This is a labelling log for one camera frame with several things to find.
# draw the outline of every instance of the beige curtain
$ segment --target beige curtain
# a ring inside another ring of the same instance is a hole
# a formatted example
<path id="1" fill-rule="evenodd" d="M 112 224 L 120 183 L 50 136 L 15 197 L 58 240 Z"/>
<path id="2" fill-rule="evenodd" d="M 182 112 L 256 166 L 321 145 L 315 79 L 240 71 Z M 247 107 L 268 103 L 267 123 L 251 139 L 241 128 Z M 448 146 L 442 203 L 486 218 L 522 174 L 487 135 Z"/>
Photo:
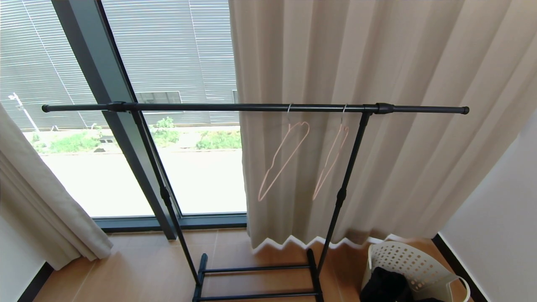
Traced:
<path id="1" fill-rule="evenodd" d="M 81 255 L 94 260 L 110 254 L 112 242 L 71 198 L 1 105 L 0 215 L 56 270 Z"/>
<path id="2" fill-rule="evenodd" d="M 496 163 L 537 105 L 534 1 L 231 0 L 244 103 L 469 106 L 470 114 L 373 115 L 333 242 L 432 237 Z M 317 198 L 340 113 L 291 113 L 311 131 L 262 201 L 286 114 L 242 113 L 252 245 L 324 237 L 359 113 Z M 271 182 L 304 129 L 294 132 Z"/>

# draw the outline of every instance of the black metal clothes rack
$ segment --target black metal clothes rack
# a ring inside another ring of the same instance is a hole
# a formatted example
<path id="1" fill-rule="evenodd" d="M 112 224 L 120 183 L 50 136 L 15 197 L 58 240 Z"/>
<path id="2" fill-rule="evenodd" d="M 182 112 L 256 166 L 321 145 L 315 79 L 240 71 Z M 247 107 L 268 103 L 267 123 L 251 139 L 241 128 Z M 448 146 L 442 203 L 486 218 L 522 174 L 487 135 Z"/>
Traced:
<path id="1" fill-rule="evenodd" d="M 387 114 L 392 112 L 430 112 L 430 113 L 460 113 L 468 114 L 468 107 L 436 107 L 436 106 L 396 106 L 386 103 L 376 103 L 372 105 L 347 105 L 345 112 L 361 112 L 362 116 L 358 127 L 358 132 L 354 140 L 349 163 L 346 168 L 345 177 L 341 189 L 339 189 L 336 195 L 336 204 L 330 221 L 330 226 L 326 234 L 323 250 L 319 263 L 316 264 L 315 256 L 311 249 L 308 249 L 306 256 L 308 263 L 298 265 L 275 265 L 266 267 L 245 267 L 245 268 L 229 268 L 229 269 L 207 269 L 207 254 L 201 256 L 201 261 L 198 271 L 196 271 L 188 247 L 186 245 L 185 238 L 179 220 L 177 219 L 176 212 L 172 204 L 172 196 L 170 196 L 169 189 L 165 185 L 165 181 L 161 175 L 163 169 L 161 164 L 157 161 L 158 155 L 154 143 L 149 139 L 150 134 L 147 126 L 143 122 L 141 111 L 272 111 L 272 112 L 342 112 L 343 105 L 308 105 L 308 104 L 140 104 L 140 103 L 125 103 L 125 102 L 113 102 L 109 104 L 88 104 L 88 105 L 43 105 L 42 110 L 44 112 L 51 111 L 112 111 L 112 112 L 130 112 L 138 126 L 138 130 L 141 133 L 144 147 L 149 155 L 151 166 L 158 180 L 158 184 L 161 191 L 161 197 L 164 200 L 170 216 L 172 217 L 172 223 L 177 231 L 179 242 L 185 253 L 185 257 L 188 261 L 188 266 L 195 280 L 193 302 L 199 301 L 223 301 L 223 300 L 243 300 L 243 299 L 259 299 L 259 298 L 284 298 L 284 297 L 300 297 L 300 296 L 313 296 L 316 302 L 324 302 L 323 291 L 321 289 L 321 282 L 319 276 L 323 268 L 324 260 L 328 252 L 330 240 L 336 222 L 339 216 L 339 211 L 343 205 L 343 201 L 347 195 L 347 185 L 351 178 L 354 162 L 358 155 L 358 150 L 364 137 L 364 132 L 369 121 L 369 117 L 372 114 Z M 246 294 L 241 296 L 221 296 L 221 297 L 202 297 L 201 290 L 204 284 L 206 275 L 221 274 L 221 273 L 235 273 L 246 271 L 265 271 L 265 270 L 290 270 L 290 269 L 309 269 L 311 275 L 311 282 L 313 289 L 311 291 L 300 292 L 281 292 L 281 293 L 265 293 L 265 294 Z"/>

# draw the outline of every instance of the laundry basket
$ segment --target laundry basket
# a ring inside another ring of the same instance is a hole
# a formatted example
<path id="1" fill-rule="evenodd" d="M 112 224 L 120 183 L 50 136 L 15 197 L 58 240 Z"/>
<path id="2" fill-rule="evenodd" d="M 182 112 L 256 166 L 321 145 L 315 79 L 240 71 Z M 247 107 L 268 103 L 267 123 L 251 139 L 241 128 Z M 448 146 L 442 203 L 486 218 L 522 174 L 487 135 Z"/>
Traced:
<path id="1" fill-rule="evenodd" d="M 470 287 L 463 278 L 448 271 L 428 254 L 403 243 L 386 241 L 370 245 L 362 288 L 376 267 L 405 276 L 416 300 L 435 298 L 453 302 L 449 285 L 457 279 L 461 279 L 466 287 L 467 293 L 463 302 L 470 299 Z"/>

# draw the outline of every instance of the metal hook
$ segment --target metal hook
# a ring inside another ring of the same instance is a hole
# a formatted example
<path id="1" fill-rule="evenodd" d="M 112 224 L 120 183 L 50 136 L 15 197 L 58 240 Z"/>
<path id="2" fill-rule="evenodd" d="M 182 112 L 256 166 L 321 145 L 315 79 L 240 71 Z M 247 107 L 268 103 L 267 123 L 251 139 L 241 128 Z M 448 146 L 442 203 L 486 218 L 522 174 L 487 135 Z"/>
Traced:
<path id="1" fill-rule="evenodd" d="M 343 125 L 343 115 L 345 114 L 345 109 L 347 109 L 347 104 L 343 107 L 343 112 L 341 113 L 341 125 Z"/>
<path id="2" fill-rule="evenodd" d="M 289 107 L 287 108 L 287 121 L 289 122 L 289 125 L 291 124 L 291 119 L 289 118 L 289 110 L 291 109 L 291 105 L 293 105 L 293 103 L 290 103 Z"/>

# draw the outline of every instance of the light pole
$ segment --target light pole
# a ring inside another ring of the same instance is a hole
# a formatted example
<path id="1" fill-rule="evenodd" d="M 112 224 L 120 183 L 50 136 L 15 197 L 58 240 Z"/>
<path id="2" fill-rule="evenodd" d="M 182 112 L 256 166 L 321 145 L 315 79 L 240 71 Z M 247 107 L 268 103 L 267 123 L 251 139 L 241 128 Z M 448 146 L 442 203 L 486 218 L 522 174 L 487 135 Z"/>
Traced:
<path id="1" fill-rule="evenodd" d="M 28 119 L 30 120 L 30 122 L 32 123 L 32 126 L 34 127 L 35 131 L 39 133 L 39 128 L 37 127 L 37 125 L 34 123 L 32 117 L 30 116 L 30 114 L 28 113 L 28 111 L 26 111 L 26 109 L 24 108 L 23 106 L 23 102 L 20 101 L 19 99 L 19 96 L 14 92 L 12 95 L 8 96 L 10 100 L 17 100 L 17 103 L 19 103 L 19 106 L 18 106 L 18 109 L 19 110 L 23 110 L 24 111 L 24 114 L 26 114 L 26 117 L 28 117 Z"/>

